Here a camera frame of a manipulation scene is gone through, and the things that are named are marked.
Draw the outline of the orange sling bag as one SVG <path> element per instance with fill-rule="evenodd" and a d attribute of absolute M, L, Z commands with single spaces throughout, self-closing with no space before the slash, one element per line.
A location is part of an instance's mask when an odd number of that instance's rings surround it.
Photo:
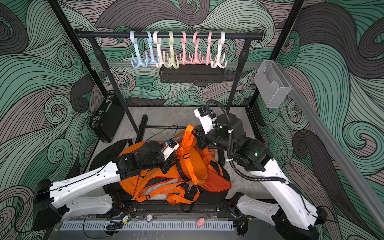
<path fill-rule="evenodd" d="M 177 157 L 181 160 L 184 175 L 192 181 L 192 184 L 200 186 L 208 175 L 203 159 L 197 151 L 197 140 L 193 135 L 194 128 L 188 125 L 183 132 L 177 134 L 177 136 L 183 136 L 179 141 Z"/>

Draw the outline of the red-orange drawstring bag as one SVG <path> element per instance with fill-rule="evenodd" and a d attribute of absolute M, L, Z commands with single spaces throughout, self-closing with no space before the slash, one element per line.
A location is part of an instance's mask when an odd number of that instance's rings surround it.
<path fill-rule="evenodd" d="M 215 160 L 215 151 L 206 147 L 204 150 L 197 148 L 207 170 L 207 177 L 200 186 L 211 193 L 219 193 L 230 190 L 232 183 L 224 178 L 224 170 Z"/>

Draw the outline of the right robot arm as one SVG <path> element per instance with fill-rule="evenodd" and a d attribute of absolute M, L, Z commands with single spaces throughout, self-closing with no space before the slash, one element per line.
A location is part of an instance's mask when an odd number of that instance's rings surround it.
<path fill-rule="evenodd" d="M 246 135 L 242 120 L 215 100 L 207 101 L 194 114 L 200 121 L 194 129 L 198 147 L 214 145 L 226 151 L 234 172 L 262 183 L 276 201 L 272 204 L 236 193 L 231 200 L 241 214 L 272 225 L 285 240 L 318 240 L 316 226 L 326 222 L 326 210 L 305 199 L 264 144 Z"/>

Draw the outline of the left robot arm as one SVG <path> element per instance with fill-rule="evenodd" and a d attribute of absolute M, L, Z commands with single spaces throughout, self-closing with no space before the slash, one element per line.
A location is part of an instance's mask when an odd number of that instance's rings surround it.
<path fill-rule="evenodd" d="M 97 188 L 137 176 L 142 170 L 159 168 L 167 173 L 173 163 L 170 156 L 179 147 L 174 140 L 164 145 L 149 141 L 83 175 L 54 183 L 48 179 L 40 181 L 33 202 L 33 230 L 44 230 L 59 223 L 74 210 L 67 207 L 70 201 Z"/>

